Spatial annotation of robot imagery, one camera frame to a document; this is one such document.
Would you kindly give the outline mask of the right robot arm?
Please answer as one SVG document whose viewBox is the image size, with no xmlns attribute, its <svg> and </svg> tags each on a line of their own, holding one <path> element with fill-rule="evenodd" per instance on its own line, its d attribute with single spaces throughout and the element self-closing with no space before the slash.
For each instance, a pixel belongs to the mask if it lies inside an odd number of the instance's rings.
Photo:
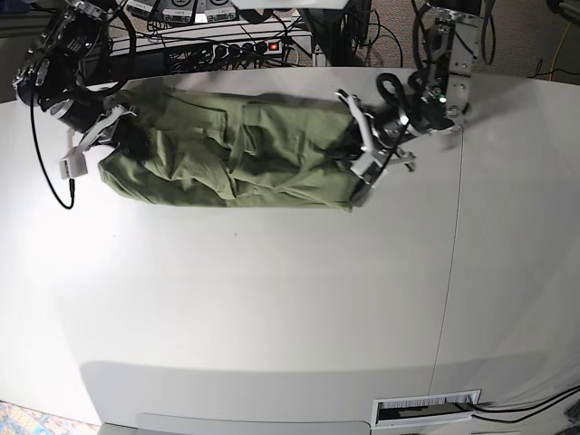
<svg viewBox="0 0 580 435">
<path fill-rule="evenodd" d="M 87 87 L 82 65 L 91 51 L 109 47 L 109 26 L 119 19 L 129 36 L 128 59 L 106 80 L 109 88 Z M 81 133 L 81 144 L 90 148 L 107 144 L 134 160 L 150 155 L 145 132 L 117 94 L 133 78 L 137 35 L 122 1 L 68 1 L 34 42 L 18 70 L 13 86 L 17 99 L 29 108 L 40 108 Z"/>
</svg>

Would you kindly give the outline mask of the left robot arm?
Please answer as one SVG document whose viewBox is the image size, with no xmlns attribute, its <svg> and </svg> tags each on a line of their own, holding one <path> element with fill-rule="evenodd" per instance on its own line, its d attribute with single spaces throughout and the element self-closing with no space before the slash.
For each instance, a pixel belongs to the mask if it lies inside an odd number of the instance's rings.
<svg viewBox="0 0 580 435">
<path fill-rule="evenodd" d="M 460 129 L 469 111 L 473 63 L 478 58 L 479 1 L 427 1 L 413 7 L 411 31 L 414 72 L 407 82 L 381 73 L 376 89 L 384 104 L 362 104 L 354 94 L 336 92 L 352 121 L 339 145 L 330 150 L 368 182 L 388 166 L 415 169 L 403 143 L 433 132 Z"/>
</svg>

